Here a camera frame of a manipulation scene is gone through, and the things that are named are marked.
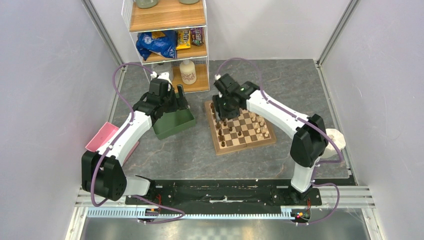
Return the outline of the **wooden chess board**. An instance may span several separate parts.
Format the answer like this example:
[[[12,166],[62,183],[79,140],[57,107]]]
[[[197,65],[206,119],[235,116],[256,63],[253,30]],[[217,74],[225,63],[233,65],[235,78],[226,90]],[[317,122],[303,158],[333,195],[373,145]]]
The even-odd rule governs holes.
[[[241,109],[233,119],[217,121],[218,113],[212,100],[204,103],[211,137],[217,155],[275,144],[273,125],[262,116]]]

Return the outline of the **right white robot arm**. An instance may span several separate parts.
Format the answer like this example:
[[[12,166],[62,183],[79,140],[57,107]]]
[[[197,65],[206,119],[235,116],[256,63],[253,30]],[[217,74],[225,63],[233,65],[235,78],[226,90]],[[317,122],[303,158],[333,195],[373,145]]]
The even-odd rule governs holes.
[[[295,162],[288,191],[289,200],[300,205],[309,198],[316,163],[329,144],[324,120],[318,114],[299,113],[270,97],[258,85],[239,84],[229,74],[215,75],[218,94],[212,102],[219,121],[232,120],[247,110],[281,129],[292,140],[290,156]]]

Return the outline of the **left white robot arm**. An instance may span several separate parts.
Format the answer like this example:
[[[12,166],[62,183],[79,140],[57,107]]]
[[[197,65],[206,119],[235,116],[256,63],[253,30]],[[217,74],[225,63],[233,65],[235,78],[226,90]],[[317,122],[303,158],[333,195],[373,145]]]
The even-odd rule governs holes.
[[[164,114],[188,107],[182,84],[174,87],[163,77],[153,79],[149,90],[131,106],[128,118],[112,138],[95,151],[87,150],[82,155],[82,189],[92,197],[117,201],[123,196],[137,195],[144,204],[152,204],[157,198],[157,191],[150,187],[151,181],[141,176],[126,176],[122,166],[142,135]]]

